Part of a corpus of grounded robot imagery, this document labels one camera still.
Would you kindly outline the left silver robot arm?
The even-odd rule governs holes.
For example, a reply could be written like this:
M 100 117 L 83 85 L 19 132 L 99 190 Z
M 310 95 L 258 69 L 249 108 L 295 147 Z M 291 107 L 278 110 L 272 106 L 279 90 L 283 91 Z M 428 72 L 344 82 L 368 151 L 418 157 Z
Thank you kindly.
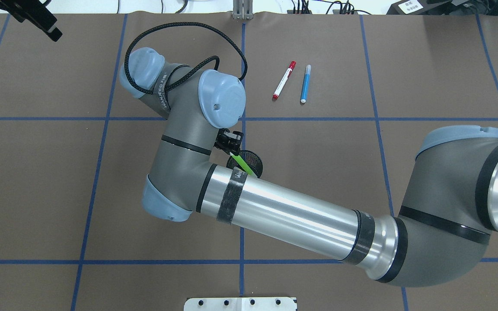
M 7 12 L 22 23 L 30 21 L 52 41 L 58 41 L 63 33 L 57 28 L 57 18 L 48 9 L 51 0 L 0 0 L 0 10 Z

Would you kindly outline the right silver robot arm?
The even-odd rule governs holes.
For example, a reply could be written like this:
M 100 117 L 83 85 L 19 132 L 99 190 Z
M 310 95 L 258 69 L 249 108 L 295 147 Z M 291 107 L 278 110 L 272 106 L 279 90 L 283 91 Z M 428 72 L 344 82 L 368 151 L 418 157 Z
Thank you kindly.
M 194 212 L 353 264 L 397 287 L 450 282 L 482 259 L 498 232 L 498 128 L 430 132 L 398 216 L 373 217 L 210 162 L 211 148 L 242 116 L 237 77 L 168 63 L 152 48 L 128 49 L 122 86 L 167 120 L 142 206 L 185 221 Z

